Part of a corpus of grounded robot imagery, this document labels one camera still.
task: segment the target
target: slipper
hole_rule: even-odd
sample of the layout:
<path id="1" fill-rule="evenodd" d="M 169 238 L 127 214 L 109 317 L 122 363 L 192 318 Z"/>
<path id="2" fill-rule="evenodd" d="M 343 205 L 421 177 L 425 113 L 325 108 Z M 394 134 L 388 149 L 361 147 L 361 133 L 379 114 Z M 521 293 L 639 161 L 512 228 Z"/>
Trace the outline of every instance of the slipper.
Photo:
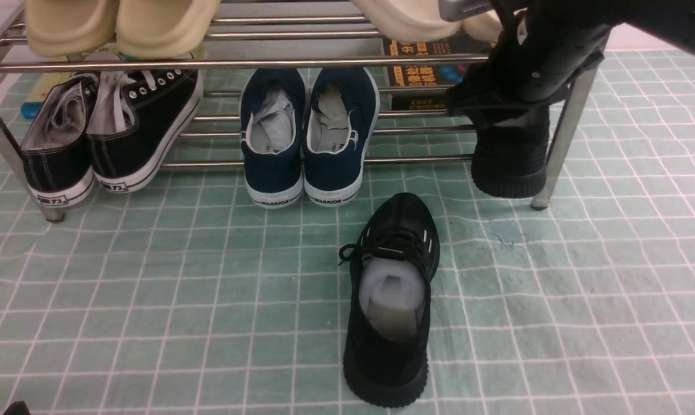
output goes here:
<path id="1" fill-rule="evenodd" d="M 121 0 L 117 43 L 136 58 L 173 58 L 203 40 L 220 0 Z"/>
<path id="2" fill-rule="evenodd" d="M 437 0 L 352 0 L 382 34 L 402 43 L 444 39 L 460 29 L 460 22 L 439 16 Z"/>
<path id="3" fill-rule="evenodd" d="M 491 11 L 466 18 L 463 21 L 463 30 L 473 39 L 492 43 L 498 40 L 498 35 L 503 31 L 503 27 L 498 15 Z"/>
<path id="4" fill-rule="evenodd" d="M 32 52 L 42 57 L 88 52 L 114 35 L 119 0 L 27 0 Z"/>

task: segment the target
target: shoe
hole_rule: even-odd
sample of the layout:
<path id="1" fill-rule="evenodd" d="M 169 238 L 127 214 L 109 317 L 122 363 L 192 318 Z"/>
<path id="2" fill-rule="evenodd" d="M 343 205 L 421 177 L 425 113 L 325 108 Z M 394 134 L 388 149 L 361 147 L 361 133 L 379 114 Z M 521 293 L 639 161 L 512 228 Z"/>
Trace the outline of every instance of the shoe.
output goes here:
<path id="1" fill-rule="evenodd" d="M 503 29 L 501 20 L 494 11 L 463 20 L 463 30 L 473 39 L 482 42 L 497 42 Z"/>
<path id="2" fill-rule="evenodd" d="M 373 405 L 411 404 L 429 372 L 429 283 L 439 266 L 431 212 L 414 194 L 391 197 L 358 241 L 340 249 L 340 259 L 350 263 L 352 279 L 343 358 L 347 386 Z"/>
<path id="3" fill-rule="evenodd" d="M 101 47 L 114 35 L 118 8 L 119 0 L 27 0 L 29 48 L 52 57 Z"/>
<path id="4" fill-rule="evenodd" d="M 121 0 L 117 43 L 136 58 L 173 58 L 204 39 L 220 0 Z"/>
<path id="5" fill-rule="evenodd" d="M 523 119 L 514 126 L 491 126 L 476 132 L 471 177 L 489 196 L 526 199 L 544 188 L 550 106 L 530 110 Z"/>
<path id="6" fill-rule="evenodd" d="M 145 187 L 202 97 L 203 79 L 196 70 L 102 73 L 88 127 L 93 170 L 102 187 L 112 193 Z"/>
<path id="7" fill-rule="evenodd" d="M 65 208 L 91 193 L 87 129 L 98 83 L 97 74 L 81 73 L 50 89 L 20 145 L 30 193 L 41 205 Z"/>
<path id="8" fill-rule="evenodd" d="M 239 97 L 245 184 L 253 202 L 284 208 L 303 193 L 306 83 L 298 69 L 257 69 Z"/>
<path id="9" fill-rule="evenodd" d="M 444 39 L 460 29 L 460 22 L 442 20 L 437 0 L 352 0 L 352 3 L 382 34 L 396 42 Z"/>
<path id="10" fill-rule="evenodd" d="M 4 411 L 4 415 L 30 415 L 25 402 L 14 402 Z"/>
<path id="11" fill-rule="evenodd" d="M 318 205 L 344 205 L 357 196 L 363 182 L 381 95 L 367 69 L 326 68 L 314 82 L 310 101 L 303 186 Z"/>

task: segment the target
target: black knit sneaker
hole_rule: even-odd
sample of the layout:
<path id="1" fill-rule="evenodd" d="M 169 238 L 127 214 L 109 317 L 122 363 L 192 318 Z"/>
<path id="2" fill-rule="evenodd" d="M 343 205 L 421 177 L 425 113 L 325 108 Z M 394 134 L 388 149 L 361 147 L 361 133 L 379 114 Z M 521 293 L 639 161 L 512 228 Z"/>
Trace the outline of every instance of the black knit sneaker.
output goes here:
<path id="1" fill-rule="evenodd" d="M 30 193 L 51 208 L 85 199 L 93 187 L 86 135 L 97 74 L 74 74 L 47 94 L 20 150 Z"/>
<path id="2" fill-rule="evenodd" d="M 128 193 L 152 181 L 203 97 L 197 70 L 105 71 L 88 128 L 96 179 Z"/>
<path id="3" fill-rule="evenodd" d="M 506 199 L 534 197 L 547 179 L 550 107 L 477 132 L 473 182 L 485 194 Z"/>
<path id="4" fill-rule="evenodd" d="M 373 405 L 409 405 L 424 390 L 429 371 L 429 283 L 439 265 L 429 209 L 414 194 L 391 197 L 358 242 L 340 249 L 340 258 L 350 262 L 352 278 L 347 386 Z"/>

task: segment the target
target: metal shoe rack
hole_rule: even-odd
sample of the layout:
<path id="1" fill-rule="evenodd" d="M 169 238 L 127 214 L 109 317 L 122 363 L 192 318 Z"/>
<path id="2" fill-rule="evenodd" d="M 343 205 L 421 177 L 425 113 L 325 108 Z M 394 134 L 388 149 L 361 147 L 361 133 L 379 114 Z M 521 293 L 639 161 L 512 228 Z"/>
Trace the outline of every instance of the metal shoe rack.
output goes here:
<path id="1" fill-rule="evenodd" d="M 374 28 L 352 29 L 355 24 L 369 24 L 363 16 L 307 16 L 307 17 L 253 17 L 253 18 L 216 18 L 211 26 L 266 26 L 266 25 L 314 25 L 319 24 L 326 29 L 321 31 L 281 31 L 281 32 L 220 32 L 211 31 L 206 40 L 313 40 L 313 39 L 379 39 L 381 33 Z M 393 66 L 393 65 L 441 65 L 458 64 L 468 62 L 482 62 L 487 59 L 484 55 L 444 55 L 427 57 L 389 57 L 389 56 L 359 56 L 332 59 L 266 59 L 266 60 L 220 60 L 206 61 L 125 61 L 118 63 L 81 61 L 79 57 L 69 57 L 68 62 L 27 62 L 5 63 L 5 57 L 15 45 L 27 44 L 27 38 L 23 35 L 25 24 L 22 21 L 22 10 L 7 21 L 0 31 L 0 77 L 10 73 L 72 73 L 81 70 L 141 70 L 141 69 L 255 69 L 255 68 L 324 68 L 327 66 Z M 547 184 L 545 189 L 532 200 L 532 208 L 543 210 L 550 204 L 550 197 L 555 189 L 555 184 L 562 170 L 563 162 L 567 155 L 573 134 L 576 131 L 580 116 L 583 113 L 585 101 L 588 98 L 591 86 L 595 79 L 595 71 L 589 71 L 581 76 L 572 85 L 572 94 L 565 103 L 558 122 L 558 127 L 550 145 L 550 153 L 547 163 Z M 381 88 L 381 94 L 399 95 L 422 92 L 443 92 L 449 85 L 432 87 L 399 87 Z M 239 91 L 216 90 L 205 91 L 205 97 L 238 97 Z M 382 119 L 398 118 L 424 118 L 425 116 L 445 116 L 445 111 L 384 111 L 380 113 Z M 238 115 L 196 116 L 195 123 L 221 123 L 237 122 Z M 400 135 L 400 134 L 442 134 L 442 133 L 469 133 L 473 131 L 471 125 L 463 126 L 419 126 L 401 127 L 391 129 L 376 129 L 376 135 Z M 207 131 L 184 132 L 179 139 L 231 139 L 239 138 L 239 132 Z M 6 123 L 0 116 L 0 153 L 4 156 L 20 180 L 25 181 L 22 170 L 22 161 L 18 150 L 17 140 L 8 130 Z M 369 157 L 366 164 L 369 165 L 397 165 L 408 163 L 466 163 L 472 159 L 471 154 L 449 154 L 445 156 L 431 157 Z M 202 160 L 185 163 L 163 163 L 163 168 L 168 170 L 189 169 L 213 169 L 213 168 L 239 168 L 242 161 L 239 160 Z M 49 208 L 38 205 L 45 218 L 52 222 L 62 221 L 61 209 Z"/>

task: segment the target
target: green tile floor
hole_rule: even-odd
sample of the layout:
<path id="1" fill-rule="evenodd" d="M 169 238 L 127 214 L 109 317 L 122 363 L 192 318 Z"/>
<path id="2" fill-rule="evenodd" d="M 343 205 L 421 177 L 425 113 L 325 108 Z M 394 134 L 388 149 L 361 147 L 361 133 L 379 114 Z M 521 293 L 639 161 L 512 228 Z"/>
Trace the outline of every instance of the green tile floor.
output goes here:
<path id="1" fill-rule="evenodd" d="M 210 71 L 208 87 L 247 74 Z M 0 110 L 18 136 L 35 79 Z M 447 120 L 381 121 L 429 123 Z M 374 137 L 370 153 L 473 147 L 471 134 Z M 186 141 L 172 156 L 239 149 Z M 434 213 L 442 263 L 431 378 L 388 412 L 340 374 L 350 290 L 337 250 L 400 191 Z M 680 52 L 609 53 L 544 212 L 484 196 L 467 165 L 368 168 L 339 209 L 266 212 L 236 172 L 161 173 L 89 199 L 48 224 L 0 157 L 0 410 L 695 415 L 695 59 Z"/>

